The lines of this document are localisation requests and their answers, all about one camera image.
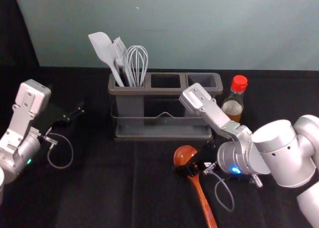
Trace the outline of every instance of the wooden ladle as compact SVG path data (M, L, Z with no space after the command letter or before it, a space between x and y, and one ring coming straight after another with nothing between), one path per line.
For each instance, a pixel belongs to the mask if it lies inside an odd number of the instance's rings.
M184 145L179 147L174 154L175 166L185 165L196 153L196 149L192 146ZM211 211L211 208L199 183L199 175L197 174L193 177L188 176L188 178L196 188L208 228L217 228L217 223L215 221L213 212Z

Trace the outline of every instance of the amber liquid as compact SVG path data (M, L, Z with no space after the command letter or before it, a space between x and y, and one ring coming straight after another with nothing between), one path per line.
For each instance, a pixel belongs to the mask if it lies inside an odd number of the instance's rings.
M241 114L238 114L238 115L230 115L230 114L227 114L227 116L228 116L231 120L233 120L233 121L239 123Z

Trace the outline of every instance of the bottle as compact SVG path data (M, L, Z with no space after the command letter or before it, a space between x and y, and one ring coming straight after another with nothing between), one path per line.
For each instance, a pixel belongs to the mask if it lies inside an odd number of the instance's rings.
M244 92L248 85L248 80L245 76L236 75L231 85L229 96L224 100L221 109L228 117L238 122L240 121L241 113L244 109Z

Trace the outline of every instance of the gray wall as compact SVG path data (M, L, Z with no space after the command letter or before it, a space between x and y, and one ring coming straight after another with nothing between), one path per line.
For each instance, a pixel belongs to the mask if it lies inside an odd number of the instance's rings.
M319 70L319 0L18 0L41 66L104 67L88 34L151 68Z

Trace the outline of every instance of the black table surface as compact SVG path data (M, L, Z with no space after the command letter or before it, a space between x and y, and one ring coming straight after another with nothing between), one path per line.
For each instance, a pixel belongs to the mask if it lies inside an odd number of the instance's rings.
M285 118L295 122L304 114L319 115L318 72L214 71L224 91L238 73L249 78L242 123L252 131ZM125 141L112 139L107 94L109 72L96 68L1 68L0 132L12 115L19 84L33 78L53 85L51 102L66 109L85 101L86 113L60 132L74 146L70 168L56 170L46 161L43 147L34 161L4 188L1 228L59 227L184 227L206 226L196 191L172 171L174 151L180 145L199 148L192 141ZM68 156L67 148L58 149ZM228 182L236 208L225 211L214 196L213 176L201 177L219 228L310 228L296 196L318 180L297 189L279 187L271 175L261 176L264 187L247 181ZM220 196L229 204L227 194Z

